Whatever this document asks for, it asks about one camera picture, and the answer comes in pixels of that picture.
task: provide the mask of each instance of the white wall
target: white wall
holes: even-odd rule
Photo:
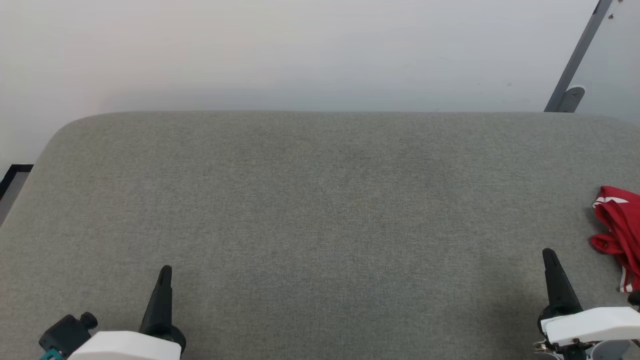
[[[577,113],[640,125],[640,3],[614,0],[573,76],[585,89]]]
[[[541,111],[597,0],[0,0],[0,145],[122,110]]]

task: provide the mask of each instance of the white stripe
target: white stripe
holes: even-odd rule
[[[627,269],[625,269],[625,267],[622,267],[622,279],[620,279],[620,292],[623,293],[625,292],[625,276],[627,275]]]
[[[595,209],[596,205],[602,204],[603,202],[609,202],[609,201],[617,202],[618,204],[623,204],[625,202],[628,202],[625,199],[621,199],[621,198],[615,197],[615,196],[599,197],[599,198],[596,199],[596,202],[594,202],[593,205],[591,205],[591,206]]]
[[[625,291],[627,293],[630,293],[634,290],[634,287],[632,286],[632,284],[634,283],[635,279],[636,279],[636,275],[634,273],[629,274],[629,276],[627,277],[628,284],[625,286]]]

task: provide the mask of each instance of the gray metal bar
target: gray metal bar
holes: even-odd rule
[[[573,54],[569,58],[569,62],[564,68],[562,76],[560,76],[560,80],[558,80],[558,84],[556,85],[553,94],[551,94],[547,107],[545,107],[545,112],[557,112],[564,97],[564,93],[571,84],[571,80],[573,79],[576,70],[578,70],[578,66],[580,66],[580,62],[582,61],[584,54],[587,52],[589,44],[596,35],[596,31],[598,31],[600,23],[604,20],[612,2],[613,0],[600,0],[596,5],[587,26],[582,32],[582,36],[580,37],[578,44],[573,50]]]

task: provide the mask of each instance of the metal bracket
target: metal bracket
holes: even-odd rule
[[[589,19],[586,28],[584,28],[578,44],[575,46],[569,62],[564,68],[562,76],[560,76],[560,79],[558,80],[558,84],[556,85],[553,94],[551,94],[551,98],[545,107],[545,112],[553,113],[558,111],[558,107],[560,107],[565,90],[569,85],[571,85],[573,75],[575,75],[576,70],[578,70],[578,66],[582,61],[584,54],[587,52],[589,44],[595,36],[596,31],[598,31],[600,23],[604,20],[605,15],[608,14],[607,11],[609,11],[609,7],[612,2],[613,0],[598,0],[598,4],[596,5],[595,10],[593,10],[593,14]]]
[[[584,88],[576,86],[575,88],[571,88],[564,93],[560,104],[557,109],[554,111],[555,113],[575,113],[575,110],[578,108],[580,104],[580,100],[584,96]]]

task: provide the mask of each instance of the black knob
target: black knob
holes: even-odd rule
[[[80,322],[87,330],[95,329],[95,327],[98,326],[98,319],[88,311],[80,315]]]

